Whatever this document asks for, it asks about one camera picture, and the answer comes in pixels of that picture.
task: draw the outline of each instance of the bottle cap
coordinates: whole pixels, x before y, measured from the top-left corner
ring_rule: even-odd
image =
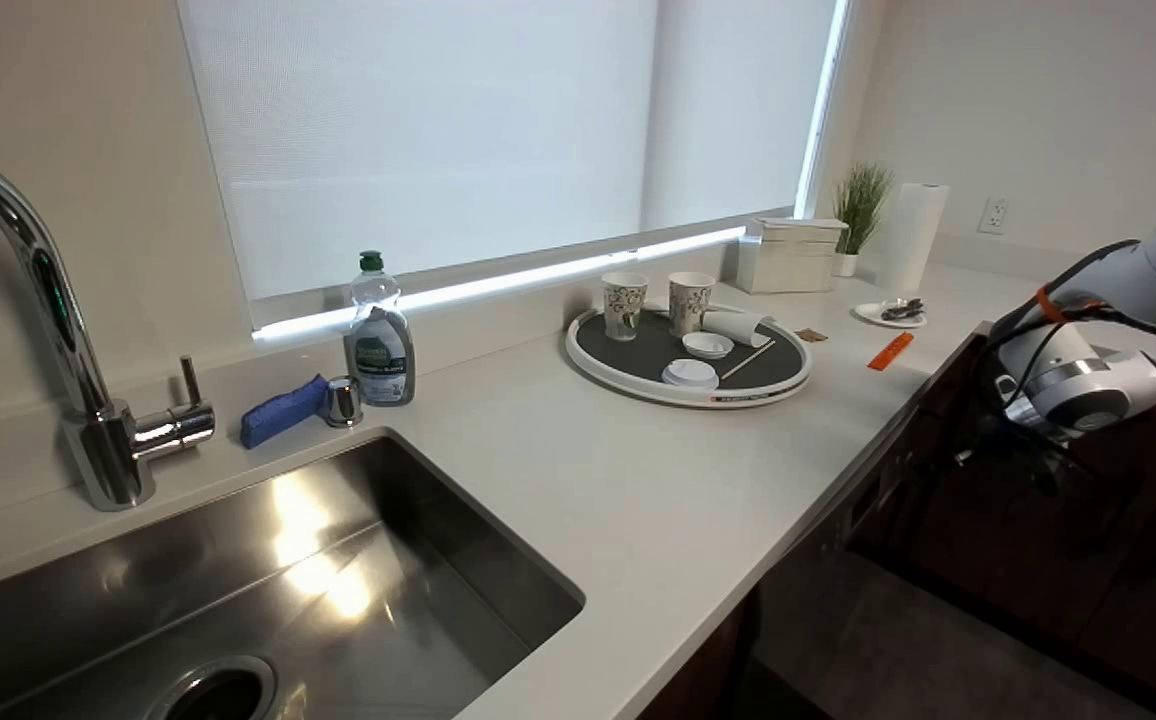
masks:
[[[381,254],[381,250],[364,250],[364,254],[361,254],[361,266],[364,266],[364,271],[384,271],[384,254]]]

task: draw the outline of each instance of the sink basin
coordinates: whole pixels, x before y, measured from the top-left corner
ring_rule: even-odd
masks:
[[[0,714],[455,714],[581,604],[381,436],[0,581]]]

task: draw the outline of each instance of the white container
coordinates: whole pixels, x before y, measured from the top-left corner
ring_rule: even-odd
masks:
[[[735,242],[735,288],[765,297],[827,292],[846,228],[841,221],[765,224],[765,238]]]

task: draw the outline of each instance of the white cup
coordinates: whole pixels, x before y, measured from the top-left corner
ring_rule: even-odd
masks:
[[[639,312],[646,312],[646,299],[649,299],[649,275],[639,271],[607,271],[603,275],[603,331],[615,339],[615,342],[632,342],[639,335]]]
[[[669,321],[682,335],[699,331],[704,306],[713,299],[713,285],[715,281],[704,271],[671,271],[669,275]]]

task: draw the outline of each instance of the white wall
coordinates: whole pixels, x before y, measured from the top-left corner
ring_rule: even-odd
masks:
[[[1081,250],[1156,224],[1156,0],[877,2],[858,154],[952,182],[952,238]],[[1001,234],[978,234],[990,194]]]
[[[114,383],[249,342],[174,0],[0,0],[0,171],[52,224]],[[19,288],[0,238],[0,407],[52,395]]]

